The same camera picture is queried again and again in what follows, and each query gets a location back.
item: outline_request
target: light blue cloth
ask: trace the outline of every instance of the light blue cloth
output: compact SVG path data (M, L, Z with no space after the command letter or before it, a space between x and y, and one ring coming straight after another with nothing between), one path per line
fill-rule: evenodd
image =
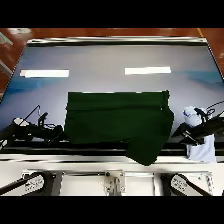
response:
M201 116L197 115L197 112L194 110L195 107L190 106L186 107L184 109L184 119L185 123L189 125L190 127L195 127L199 124L201 124ZM198 145L198 146L191 146L187 145L187 157L190 160L194 161L203 161L203 162L213 162L216 163L216 157L215 157L215 136L209 135L204 137L204 144Z

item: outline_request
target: folded garment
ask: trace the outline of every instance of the folded garment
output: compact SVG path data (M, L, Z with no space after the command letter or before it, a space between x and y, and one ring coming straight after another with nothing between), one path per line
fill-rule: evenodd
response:
M68 93L64 131L73 144L128 143L126 156L152 164L170 136L169 92Z
M201 116L197 114L194 108L195 107L193 106L189 106L184 109L185 123L190 127L195 127L202 123ZM204 113L207 114L206 109L204 108L199 109L201 109ZM187 145L188 159L203 162L216 162L214 142L215 142L215 136L209 135L204 137L204 144L202 145L197 146Z

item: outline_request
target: brown floor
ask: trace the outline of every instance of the brown floor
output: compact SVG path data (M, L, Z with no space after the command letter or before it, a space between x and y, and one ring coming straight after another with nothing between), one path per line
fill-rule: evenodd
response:
M31 28L31 33L12 34L8 28L0 28L13 45L0 44L0 60L11 70L28 39L75 36L192 36L207 38L219 67L224 74L224 28ZM0 71L0 92L3 92L8 77Z

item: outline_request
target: white cloth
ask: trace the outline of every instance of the white cloth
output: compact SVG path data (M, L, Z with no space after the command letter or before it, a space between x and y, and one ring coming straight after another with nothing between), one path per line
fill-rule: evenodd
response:
M185 123L190 127L195 127L201 124L201 116L197 115L197 112L194 110L195 107L190 106L184 109L184 119ZM199 108L205 113L206 110L204 108ZM198 146L187 145L187 157L190 160L194 161L204 161L204 162L214 162L216 163L215 157L215 136L209 135L204 137L204 144Z

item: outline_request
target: green cloth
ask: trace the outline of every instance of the green cloth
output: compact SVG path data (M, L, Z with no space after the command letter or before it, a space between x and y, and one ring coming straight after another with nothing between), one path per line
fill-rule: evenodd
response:
M174 115L169 92L68 93L64 131L73 144L127 141L126 156L155 162Z

